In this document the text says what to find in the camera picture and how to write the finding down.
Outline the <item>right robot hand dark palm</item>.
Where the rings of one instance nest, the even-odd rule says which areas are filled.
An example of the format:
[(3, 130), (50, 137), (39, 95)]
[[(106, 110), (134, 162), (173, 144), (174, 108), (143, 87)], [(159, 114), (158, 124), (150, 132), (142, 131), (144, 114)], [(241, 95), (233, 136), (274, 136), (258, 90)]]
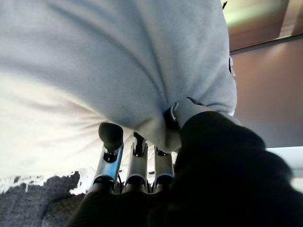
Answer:
[(286, 162), (230, 116), (192, 98), (165, 114), (181, 148), (166, 192), (91, 192), (70, 227), (300, 227), (303, 195)]

